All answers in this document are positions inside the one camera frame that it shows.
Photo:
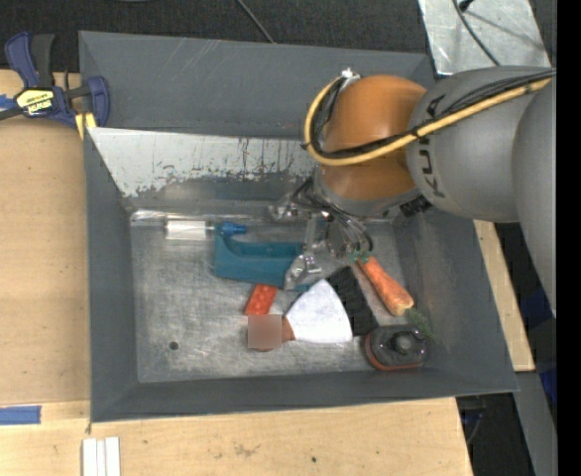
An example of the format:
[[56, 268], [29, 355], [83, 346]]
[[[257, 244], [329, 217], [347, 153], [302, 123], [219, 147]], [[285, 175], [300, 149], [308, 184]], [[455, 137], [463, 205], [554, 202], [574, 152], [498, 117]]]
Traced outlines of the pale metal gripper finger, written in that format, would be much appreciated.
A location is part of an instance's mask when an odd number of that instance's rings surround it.
[[304, 291], [321, 274], [321, 267], [316, 263], [313, 254], [300, 254], [285, 272], [285, 291]]

